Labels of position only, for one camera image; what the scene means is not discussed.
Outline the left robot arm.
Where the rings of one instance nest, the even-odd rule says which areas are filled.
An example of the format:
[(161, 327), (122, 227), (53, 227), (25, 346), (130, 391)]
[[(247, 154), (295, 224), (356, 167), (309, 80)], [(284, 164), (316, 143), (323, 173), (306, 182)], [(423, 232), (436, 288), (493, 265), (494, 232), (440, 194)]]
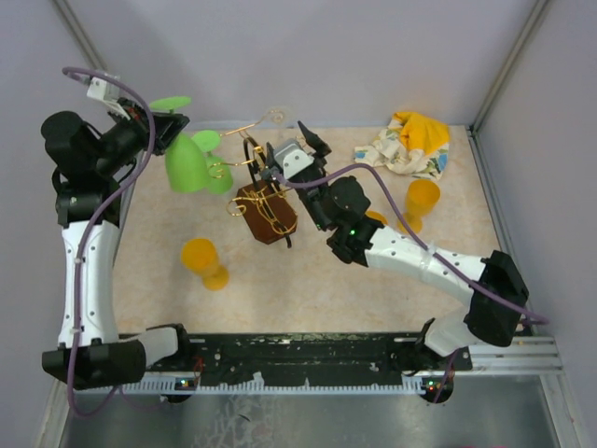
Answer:
[[(118, 335), (113, 307), (113, 265), (121, 231), (122, 200), (115, 192), (132, 180), (117, 179), (140, 152), (163, 154), (189, 119), (183, 114), (147, 114), (120, 97), (109, 115), (114, 126), (97, 132), (73, 111), (47, 118), (41, 126), (45, 150), (56, 168), (51, 182), (62, 228), (66, 279), (62, 328), (57, 347), (41, 358), (42, 369), (77, 390), (139, 382), (162, 359), (174, 370), (187, 368), (194, 348), (179, 324), (148, 329), (128, 339)], [(156, 128), (149, 149), (149, 128)]]

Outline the green wine glass front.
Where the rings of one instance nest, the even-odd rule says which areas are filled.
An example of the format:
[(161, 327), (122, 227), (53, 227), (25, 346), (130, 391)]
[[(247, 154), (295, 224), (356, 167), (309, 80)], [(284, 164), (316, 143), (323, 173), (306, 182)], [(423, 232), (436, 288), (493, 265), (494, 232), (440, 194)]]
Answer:
[(193, 142), (204, 155), (208, 175), (208, 190), (213, 194), (227, 193), (233, 185), (232, 174), (224, 160), (216, 156), (215, 151), (221, 143), (221, 136), (213, 130), (202, 130), (192, 136)]

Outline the yellow patterned cloth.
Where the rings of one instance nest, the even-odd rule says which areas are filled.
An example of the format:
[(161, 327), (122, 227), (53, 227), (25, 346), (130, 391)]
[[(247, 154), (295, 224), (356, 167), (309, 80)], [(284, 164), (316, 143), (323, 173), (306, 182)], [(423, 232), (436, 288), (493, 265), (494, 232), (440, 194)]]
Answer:
[(354, 161), (438, 181), (448, 163), (450, 144), (447, 124), (418, 112), (398, 111), (370, 143), (354, 148)]

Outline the orange wine glass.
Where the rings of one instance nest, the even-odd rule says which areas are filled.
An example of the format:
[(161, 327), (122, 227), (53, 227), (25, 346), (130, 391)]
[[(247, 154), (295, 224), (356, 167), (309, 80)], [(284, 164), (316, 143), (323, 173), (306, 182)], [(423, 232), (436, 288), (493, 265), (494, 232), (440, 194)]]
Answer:
[(229, 272), (217, 255), (215, 245), (209, 239), (192, 239), (181, 250), (181, 262), (201, 278), (205, 288), (217, 291), (229, 282)]
[(415, 233), (422, 230), (423, 217), (432, 212), (439, 199), (440, 188), (432, 180), (416, 179), (410, 183), (403, 218)]
[(372, 219), (380, 221), (384, 226), (388, 224), (386, 217), (378, 212), (367, 210), (366, 215)]

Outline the clear wine glass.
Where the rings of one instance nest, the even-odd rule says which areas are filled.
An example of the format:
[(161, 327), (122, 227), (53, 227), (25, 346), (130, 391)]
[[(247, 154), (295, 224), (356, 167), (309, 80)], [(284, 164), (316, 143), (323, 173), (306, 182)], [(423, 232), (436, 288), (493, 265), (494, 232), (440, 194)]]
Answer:
[(268, 110), (268, 122), (274, 130), (274, 141), (281, 142), (288, 131), (295, 128), (294, 113), (285, 105), (272, 106)]

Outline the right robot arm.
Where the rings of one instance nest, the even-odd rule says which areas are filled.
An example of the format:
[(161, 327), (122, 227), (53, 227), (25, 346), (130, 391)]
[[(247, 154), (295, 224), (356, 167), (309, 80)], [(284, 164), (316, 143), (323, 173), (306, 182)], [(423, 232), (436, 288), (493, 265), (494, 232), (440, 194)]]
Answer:
[(399, 232), (368, 217), (370, 201), (351, 174), (356, 167), (327, 174), (330, 147), (305, 125), (299, 128), (303, 143), (266, 146), (260, 177), (297, 193), (315, 227), (329, 232), (326, 243), (340, 261), (419, 278), (462, 304), (426, 323), (418, 361), (434, 370), (472, 344), (510, 346), (529, 296), (512, 257), (499, 250), (488, 257), (443, 250), (412, 230)]

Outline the green wine glass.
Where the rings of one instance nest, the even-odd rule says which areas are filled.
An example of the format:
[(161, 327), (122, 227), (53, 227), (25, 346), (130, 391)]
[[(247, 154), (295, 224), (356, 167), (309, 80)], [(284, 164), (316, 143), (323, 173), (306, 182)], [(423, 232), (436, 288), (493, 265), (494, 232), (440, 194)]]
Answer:
[[(179, 113), (180, 108), (191, 103), (190, 97), (178, 95), (155, 100), (149, 106), (152, 112)], [(192, 193), (207, 187), (209, 175), (203, 153), (184, 130), (162, 155), (174, 192)]]
[(221, 143), (221, 136), (213, 130), (202, 130), (192, 136), (193, 142), (204, 155), (208, 175), (208, 190), (213, 194), (227, 193), (233, 185), (232, 174), (224, 160), (216, 156), (215, 151)]

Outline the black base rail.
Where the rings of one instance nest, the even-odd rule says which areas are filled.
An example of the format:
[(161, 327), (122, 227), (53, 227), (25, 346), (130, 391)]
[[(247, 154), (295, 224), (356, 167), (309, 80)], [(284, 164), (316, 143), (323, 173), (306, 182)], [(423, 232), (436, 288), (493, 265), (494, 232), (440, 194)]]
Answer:
[(182, 354), (146, 380), (174, 399), (190, 394), (389, 393), (432, 399), (441, 377), (471, 371), (468, 349), (440, 356), (417, 333), (192, 334)]

